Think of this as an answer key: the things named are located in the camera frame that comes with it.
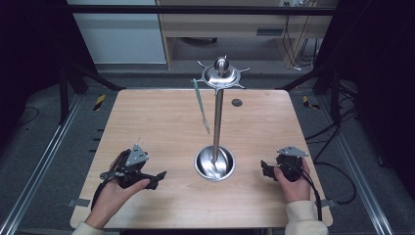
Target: metal knob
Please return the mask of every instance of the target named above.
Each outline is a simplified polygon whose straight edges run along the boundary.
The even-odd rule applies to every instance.
[[[214,61],[213,66],[220,77],[225,78],[227,76],[226,72],[229,69],[229,62],[226,59],[226,56],[217,58],[216,61]]]

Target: white sleeve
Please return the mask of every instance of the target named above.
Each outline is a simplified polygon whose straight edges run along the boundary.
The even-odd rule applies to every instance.
[[[297,201],[287,204],[288,224],[286,235],[327,235],[327,226],[317,219],[314,204],[311,201]]]
[[[91,227],[84,222],[80,222],[72,235],[104,235],[104,231]]]

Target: metal rod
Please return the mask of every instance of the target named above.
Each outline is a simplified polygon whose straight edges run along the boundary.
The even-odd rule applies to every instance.
[[[352,9],[256,6],[131,6],[131,5],[45,5],[44,10],[94,14],[208,14],[334,16],[356,13]]]
[[[214,133],[213,133],[213,158],[212,163],[215,164],[217,156],[219,155],[219,137],[220,137],[220,123],[222,120],[222,104],[223,104],[223,89],[216,92],[215,111],[214,111]]]

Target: black curtain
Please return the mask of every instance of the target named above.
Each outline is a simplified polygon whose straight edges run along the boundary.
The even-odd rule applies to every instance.
[[[0,147],[22,115],[27,98],[59,83],[63,65],[77,63],[97,73],[71,13],[43,11],[66,0],[0,1]],[[82,74],[69,71],[78,93],[87,87]]]
[[[353,4],[357,3],[340,2],[340,6]],[[373,0],[361,16],[334,17],[318,66],[330,60],[345,28],[360,16],[336,54],[333,68],[341,79],[357,84],[359,115],[380,160],[393,167],[415,199],[414,5],[412,0]],[[329,87],[330,79],[327,74],[319,77],[322,87]]]

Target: aluminum rail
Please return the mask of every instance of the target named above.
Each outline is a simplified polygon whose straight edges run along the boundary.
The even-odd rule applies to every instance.
[[[330,123],[333,123],[330,116],[330,108],[327,99],[323,99],[320,96],[317,96],[317,99],[323,108],[327,120]],[[362,203],[365,206],[370,219],[372,220],[376,232],[379,235],[392,235],[393,231],[391,225],[389,224],[388,219],[386,218],[375,194],[373,193],[369,182],[360,169],[359,164],[355,160],[354,155],[345,140],[345,137],[340,132],[336,139],[337,145],[342,152],[346,167],[350,173],[350,178],[356,184],[356,188],[359,192]]]
[[[91,14],[334,16],[358,13],[356,9],[256,6],[45,5],[41,8],[43,11],[67,11],[71,13]]]
[[[3,221],[0,226],[0,234],[1,235],[12,235],[15,234],[16,230],[22,218],[30,205],[40,183],[42,182],[43,177],[45,176],[49,165],[51,164],[52,160],[55,158],[56,152],[59,149],[67,131],[69,129],[70,124],[72,123],[73,117],[75,116],[79,104],[82,100],[81,95],[76,95],[66,121],[63,124],[60,124],[52,138],[49,142],[48,147],[46,148],[42,158],[40,159],[39,163],[37,164],[36,169],[34,170],[33,174],[27,181],[21,195],[19,196],[18,200],[16,201],[14,207],[10,211],[7,218]]]

